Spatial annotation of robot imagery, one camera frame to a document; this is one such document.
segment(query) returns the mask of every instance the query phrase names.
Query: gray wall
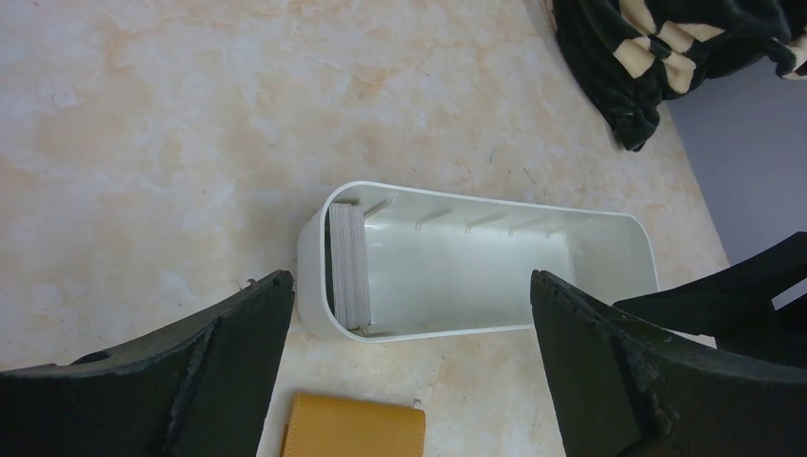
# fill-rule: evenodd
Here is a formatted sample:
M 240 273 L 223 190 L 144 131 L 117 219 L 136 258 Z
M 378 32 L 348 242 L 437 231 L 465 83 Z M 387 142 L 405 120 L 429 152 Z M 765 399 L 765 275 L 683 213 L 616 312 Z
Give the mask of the gray wall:
M 729 262 L 807 230 L 807 81 L 763 59 L 668 106 Z

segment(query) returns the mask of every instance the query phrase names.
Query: white plastic tray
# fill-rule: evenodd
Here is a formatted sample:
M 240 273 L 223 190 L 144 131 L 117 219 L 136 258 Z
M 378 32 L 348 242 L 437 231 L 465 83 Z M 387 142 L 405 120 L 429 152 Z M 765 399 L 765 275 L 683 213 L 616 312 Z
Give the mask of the white plastic tray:
M 371 326 L 340 326 L 325 296 L 325 215 L 364 210 Z M 356 181 L 300 233 L 298 309 L 330 340 L 364 342 L 532 328 L 530 274 L 548 269 L 605 303 L 658 291 L 647 233 L 629 214 Z

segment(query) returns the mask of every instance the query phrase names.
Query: beige marble surface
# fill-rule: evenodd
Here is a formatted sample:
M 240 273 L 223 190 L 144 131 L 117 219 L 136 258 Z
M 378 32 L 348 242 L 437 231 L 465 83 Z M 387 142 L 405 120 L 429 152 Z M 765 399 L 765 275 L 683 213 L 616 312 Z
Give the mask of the beige marble surface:
M 2 2 L 0 369 L 294 271 L 300 228 L 359 178 L 633 213 L 663 287 L 725 267 L 667 110 L 615 150 L 539 4 Z M 428 456 L 562 455 L 531 331 L 327 344 L 295 315 L 259 455 L 298 389 L 418 399 Z

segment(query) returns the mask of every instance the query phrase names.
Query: tan leather wallet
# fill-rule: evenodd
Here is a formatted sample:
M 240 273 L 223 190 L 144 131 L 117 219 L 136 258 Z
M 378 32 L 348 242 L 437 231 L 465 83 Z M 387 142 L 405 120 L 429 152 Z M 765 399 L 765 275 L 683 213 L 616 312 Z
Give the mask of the tan leather wallet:
M 426 417 L 397 407 L 298 393 L 282 457 L 423 457 Z

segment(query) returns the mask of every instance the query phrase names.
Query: black and beige fabric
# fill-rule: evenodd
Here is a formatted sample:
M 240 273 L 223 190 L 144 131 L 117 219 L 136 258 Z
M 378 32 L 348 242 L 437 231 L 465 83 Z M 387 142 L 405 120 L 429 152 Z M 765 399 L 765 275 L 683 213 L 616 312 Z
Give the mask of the black and beige fabric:
M 555 0 L 561 52 L 616 140 L 639 150 L 662 100 L 768 56 L 807 79 L 807 0 Z

